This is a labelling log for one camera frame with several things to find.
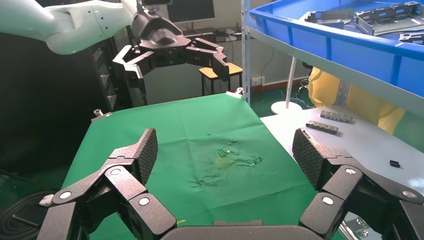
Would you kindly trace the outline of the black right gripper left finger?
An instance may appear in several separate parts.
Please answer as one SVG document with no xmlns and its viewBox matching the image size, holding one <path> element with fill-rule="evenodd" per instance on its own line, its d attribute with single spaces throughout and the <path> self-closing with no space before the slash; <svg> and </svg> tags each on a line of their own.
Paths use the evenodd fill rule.
<svg viewBox="0 0 424 240">
<path fill-rule="evenodd" d="M 117 214 L 138 240 L 159 240 L 177 220 L 146 184 L 158 155 L 157 133 L 147 128 L 132 145 L 115 149 L 99 170 L 58 191 L 38 233 L 40 240 L 87 240 Z"/>
</svg>

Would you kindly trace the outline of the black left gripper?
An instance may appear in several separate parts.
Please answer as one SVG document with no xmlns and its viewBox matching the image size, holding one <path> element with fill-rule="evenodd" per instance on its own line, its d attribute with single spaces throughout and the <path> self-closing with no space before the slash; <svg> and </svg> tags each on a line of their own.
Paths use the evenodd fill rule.
<svg viewBox="0 0 424 240">
<path fill-rule="evenodd" d="M 190 40 L 161 13 L 139 12 L 133 18 L 131 31 L 138 46 L 125 45 L 112 60 L 116 76 L 127 92 L 137 89 L 148 105 L 144 75 L 155 67 L 184 63 L 211 68 L 223 81 L 230 78 L 230 67 L 223 47 L 202 38 Z"/>
</svg>

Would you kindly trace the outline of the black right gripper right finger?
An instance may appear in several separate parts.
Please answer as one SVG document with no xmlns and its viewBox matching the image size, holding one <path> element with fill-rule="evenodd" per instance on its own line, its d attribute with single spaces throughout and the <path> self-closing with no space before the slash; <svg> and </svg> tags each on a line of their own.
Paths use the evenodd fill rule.
<svg viewBox="0 0 424 240">
<path fill-rule="evenodd" d="M 424 237 L 424 197 L 365 168 L 345 149 L 320 143 L 305 128 L 295 131 L 293 157 L 317 191 L 299 224 L 329 240 L 347 213 L 361 217 L 384 240 Z"/>
</svg>

